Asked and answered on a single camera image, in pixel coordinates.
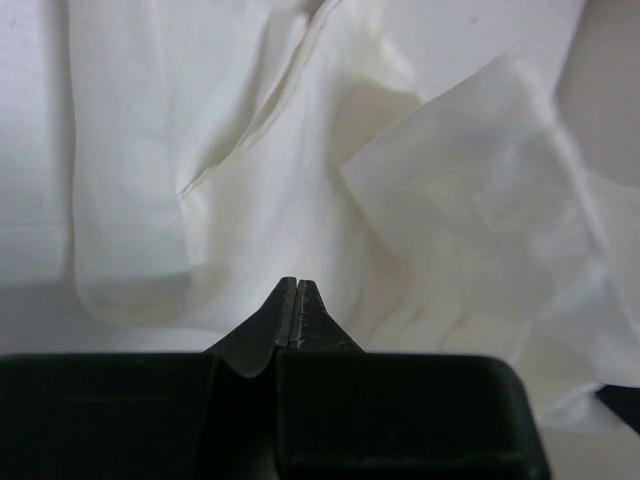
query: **white cloth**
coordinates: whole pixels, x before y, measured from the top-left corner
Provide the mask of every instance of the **white cloth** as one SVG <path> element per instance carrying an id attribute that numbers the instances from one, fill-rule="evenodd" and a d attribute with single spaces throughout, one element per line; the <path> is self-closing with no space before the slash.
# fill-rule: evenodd
<path id="1" fill-rule="evenodd" d="M 547 123 L 546 99 L 536 97 L 515 126 L 509 109 L 465 101 L 465 123 L 464 113 L 447 116 L 450 107 L 438 113 L 458 90 L 378 136 L 426 99 L 411 62 L 379 28 L 383 17 L 380 2 L 364 0 L 327 2 L 309 25 L 300 10 L 264 2 L 70 2 L 75 267 L 84 304 L 112 321 L 225 333 L 280 276 L 313 278 L 332 315 L 366 347 L 499 356 L 524 378 L 543 423 L 610 420 L 589 394 L 599 382 L 637 382 L 635 324 L 614 298 L 584 172 L 561 129 Z M 506 105 L 519 96 L 529 105 L 531 87 L 519 74 L 494 67 L 483 75 L 512 82 Z M 462 97 L 482 91 L 474 82 Z M 503 86 L 485 85 L 493 96 L 475 100 L 498 99 Z M 499 121 L 471 141 L 463 133 L 483 125 L 483 108 Z M 436 117 L 453 130 L 418 136 L 436 165 L 416 163 L 398 132 Z M 456 129 L 468 149 L 453 149 L 460 158 L 434 156 Z M 539 141 L 509 144 L 505 131 Z M 467 178 L 442 171 L 448 160 L 453 168 L 474 161 L 469 149 L 492 134 L 503 135 L 510 155 L 469 168 Z M 373 145 L 377 166 L 365 154 Z M 543 152 L 542 167 L 523 162 L 532 151 Z M 394 167 L 373 177 L 383 181 L 362 181 L 389 161 Z M 404 177 L 400 190 L 395 173 Z M 405 189 L 414 173 L 446 175 L 433 190 L 416 188 L 420 182 Z M 463 187 L 471 198 L 452 195 Z M 396 207 L 409 199 L 414 210 L 387 212 L 381 222 L 371 210 L 381 198 Z M 413 231 L 434 221 L 437 232 Z M 492 262 L 504 267 L 497 277 Z M 474 290 L 483 282 L 485 291 Z M 527 286 L 540 297 L 523 293 Z"/>

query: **crumpled fabric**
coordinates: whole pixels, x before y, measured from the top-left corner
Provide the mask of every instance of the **crumpled fabric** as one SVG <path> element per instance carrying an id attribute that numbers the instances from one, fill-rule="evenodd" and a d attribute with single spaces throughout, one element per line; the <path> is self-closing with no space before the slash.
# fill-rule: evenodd
<path id="1" fill-rule="evenodd" d="M 542 424 L 615 423 L 632 273 L 552 102 L 508 56 L 424 104 L 387 8 L 70 2 L 83 304 L 224 334 L 309 278 L 368 350 L 496 356 Z"/>

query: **black object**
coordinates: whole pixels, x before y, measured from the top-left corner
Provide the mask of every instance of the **black object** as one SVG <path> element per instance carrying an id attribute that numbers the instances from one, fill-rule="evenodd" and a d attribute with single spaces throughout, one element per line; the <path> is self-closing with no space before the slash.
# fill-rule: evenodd
<path id="1" fill-rule="evenodd" d="M 364 354 L 292 278 L 204 353 L 5 358 L 0 425 L 2 479 L 550 478 L 506 364 Z"/>
<path id="2" fill-rule="evenodd" d="M 640 388 L 607 385 L 596 393 L 596 397 L 640 434 Z"/>

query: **white fabric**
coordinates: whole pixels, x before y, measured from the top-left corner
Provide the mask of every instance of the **white fabric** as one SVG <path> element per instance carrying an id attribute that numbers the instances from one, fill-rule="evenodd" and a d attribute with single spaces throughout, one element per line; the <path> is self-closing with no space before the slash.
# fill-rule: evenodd
<path id="1" fill-rule="evenodd" d="M 260 3 L 174 5 L 71 4 L 92 312 L 225 333 L 297 276 L 365 348 L 509 361 L 543 423 L 602 420 L 601 382 L 640 384 L 579 154 L 517 62 L 418 109 L 385 2 L 327 2 L 306 31 Z"/>
<path id="2" fill-rule="evenodd" d="M 76 298 L 68 3 L 0 0 L 0 352 L 201 350 L 219 334 L 101 322 Z M 262 3 L 310 15 L 322 0 Z M 430 96 L 518 44 L 551 91 L 582 3 L 395 0 L 383 23 Z"/>

